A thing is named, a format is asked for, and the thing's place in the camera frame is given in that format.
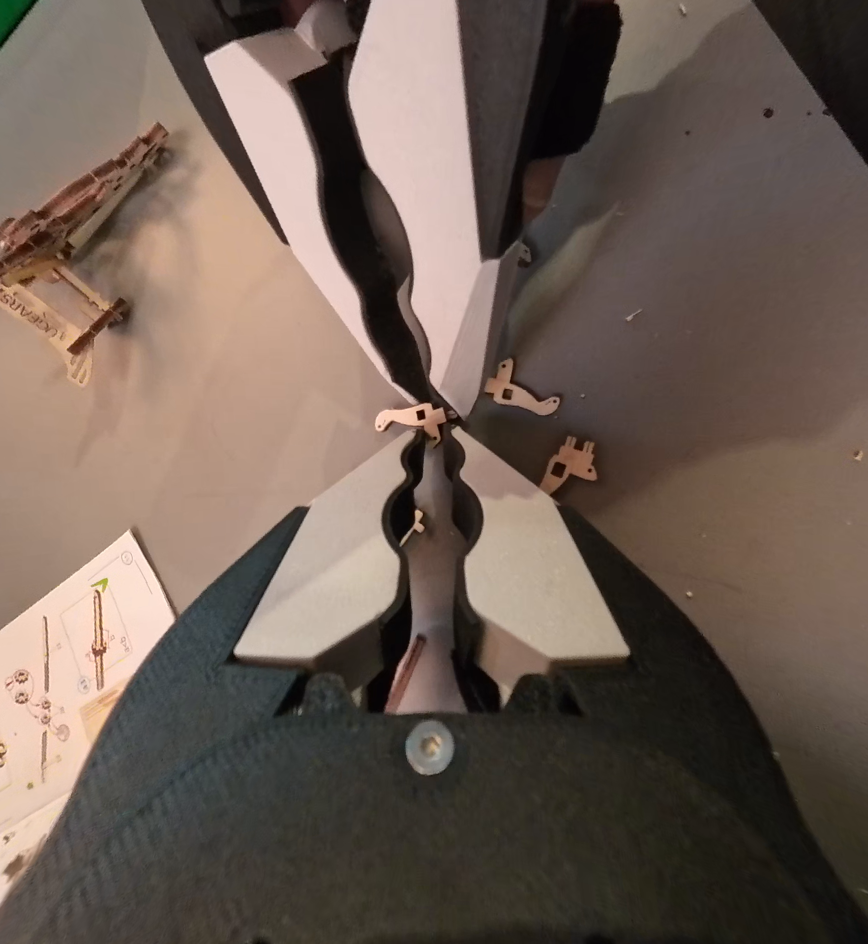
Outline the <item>curved wooden model part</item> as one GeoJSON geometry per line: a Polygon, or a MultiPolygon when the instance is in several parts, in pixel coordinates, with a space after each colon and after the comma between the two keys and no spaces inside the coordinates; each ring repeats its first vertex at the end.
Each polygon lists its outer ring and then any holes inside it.
{"type": "Polygon", "coordinates": [[[499,361],[499,370],[493,376],[486,380],[484,391],[497,403],[507,407],[518,407],[538,418],[548,418],[561,405],[559,395],[538,399],[535,391],[514,381],[514,360],[507,356],[499,361]]]}

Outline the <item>hooked wooden model part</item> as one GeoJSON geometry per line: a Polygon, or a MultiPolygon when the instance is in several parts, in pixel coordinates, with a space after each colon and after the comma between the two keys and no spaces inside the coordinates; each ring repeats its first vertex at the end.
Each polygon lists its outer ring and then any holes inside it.
{"type": "Polygon", "coordinates": [[[392,424],[407,428],[407,429],[421,429],[424,436],[424,443],[431,448],[438,448],[443,439],[443,428],[448,424],[460,424],[462,418],[448,407],[448,405],[435,405],[435,403],[416,403],[407,407],[384,407],[375,414],[373,428],[376,432],[390,429],[392,424]]]}

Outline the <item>thin wooden stick part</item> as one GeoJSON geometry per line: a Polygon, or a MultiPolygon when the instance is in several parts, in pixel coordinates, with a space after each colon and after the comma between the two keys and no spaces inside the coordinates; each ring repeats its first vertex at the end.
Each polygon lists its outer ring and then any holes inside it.
{"type": "Polygon", "coordinates": [[[407,651],[405,651],[405,655],[403,655],[403,660],[398,662],[398,671],[394,671],[394,675],[392,675],[392,689],[390,689],[390,696],[388,696],[388,700],[384,700],[384,713],[398,713],[398,710],[399,710],[399,703],[403,703],[403,698],[405,698],[405,690],[407,690],[407,685],[411,685],[411,679],[412,679],[412,674],[416,674],[416,667],[418,667],[418,660],[421,660],[424,646],[427,646],[427,637],[424,637],[422,632],[418,632],[418,634],[411,639],[411,646],[407,646],[407,651]]]}

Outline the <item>person's right hand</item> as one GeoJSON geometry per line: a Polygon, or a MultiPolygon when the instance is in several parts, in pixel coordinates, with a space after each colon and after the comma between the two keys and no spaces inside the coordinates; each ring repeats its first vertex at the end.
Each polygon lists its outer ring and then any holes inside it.
{"type": "Polygon", "coordinates": [[[522,176],[522,218],[531,222],[545,212],[559,176],[559,159],[531,159],[522,176]]]}

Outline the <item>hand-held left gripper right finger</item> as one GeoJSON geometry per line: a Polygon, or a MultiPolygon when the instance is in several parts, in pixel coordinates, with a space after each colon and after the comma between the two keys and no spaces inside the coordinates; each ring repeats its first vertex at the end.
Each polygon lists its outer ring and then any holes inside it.
{"type": "Polygon", "coordinates": [[[507,700],[526,675],[631,658],[557,500],[473,436],[443,443],[462,536],[454,671],[465,700],[507,700]]]}

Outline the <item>forked wooden model part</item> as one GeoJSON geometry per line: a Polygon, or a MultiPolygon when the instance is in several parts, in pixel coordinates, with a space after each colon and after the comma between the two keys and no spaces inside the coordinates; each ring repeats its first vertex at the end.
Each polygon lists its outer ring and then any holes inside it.
{"type": "Polygon", "coordinates": [[[569,477],[598,481],[595,443],[566,436],[548,457],[538,489],[555,495],[569,477]]]}

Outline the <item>black panel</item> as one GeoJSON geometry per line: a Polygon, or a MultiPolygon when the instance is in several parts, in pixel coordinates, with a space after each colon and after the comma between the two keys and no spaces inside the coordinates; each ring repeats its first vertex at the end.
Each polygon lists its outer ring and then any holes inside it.
{"type": "Polygon", "coordinates": [[[757,0],[757,8],[868,165],[868,0],[757,0]]]}

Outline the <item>assembled wooden model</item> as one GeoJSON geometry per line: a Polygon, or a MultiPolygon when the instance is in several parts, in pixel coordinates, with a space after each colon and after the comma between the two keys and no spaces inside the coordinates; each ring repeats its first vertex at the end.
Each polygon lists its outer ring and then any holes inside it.
{"type": "Polygon", "coordinates": [[[39,210],[0,222],[0,309],[41,333],[63,360],[65,376],[85,388],[97,337],[130,315],[127,299],[104,299],[71,271],[73,255],[102,231],[131,189],[164,159],[169,131],[157,121],[107,159],[61,188],[39,210]],[[31,285],[65,283],[85,303],[76,323],[31,285]]]}

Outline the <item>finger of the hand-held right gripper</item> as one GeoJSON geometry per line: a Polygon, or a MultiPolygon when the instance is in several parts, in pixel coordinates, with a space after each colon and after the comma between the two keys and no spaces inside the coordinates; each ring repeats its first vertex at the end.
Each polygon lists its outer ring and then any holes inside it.
{"type": "Polygon", "coordinates": [[[370,2],[347,90],[364,159],[411,246],[399,300],[422,329],[427,381],[467,418],[522,242],[502,255],[481,251],[457,2],[370,2]]]}
{"type": "Polygon", "coordinates": [[[347,2],[309,2],[297,26],[232,37],[204,67],[297,260],[411,403],[431,385],[403,313],[398,269],[373,226],[370,170],[347,100],[347,2]]]}

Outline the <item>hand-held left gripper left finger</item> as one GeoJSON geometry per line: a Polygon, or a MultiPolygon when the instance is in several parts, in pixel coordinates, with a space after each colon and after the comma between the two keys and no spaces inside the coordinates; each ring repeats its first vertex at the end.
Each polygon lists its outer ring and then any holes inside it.
{"type": "Polygon", "coordinates": [[[341,675],[364,703],[388,703],[411,646],[403,536],[416,523],[424,436],[403,432],[300,517],[232,658],[341,675]]]}

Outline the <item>white instruction booklet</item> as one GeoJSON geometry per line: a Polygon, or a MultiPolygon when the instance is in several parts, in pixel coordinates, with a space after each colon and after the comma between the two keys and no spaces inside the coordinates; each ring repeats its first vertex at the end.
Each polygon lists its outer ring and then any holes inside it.
{"type": "Polygon", "coordinates": [[[0,631],[0,901],[36,857],[123,685],[175,622],[135,532],[0,631]]]}

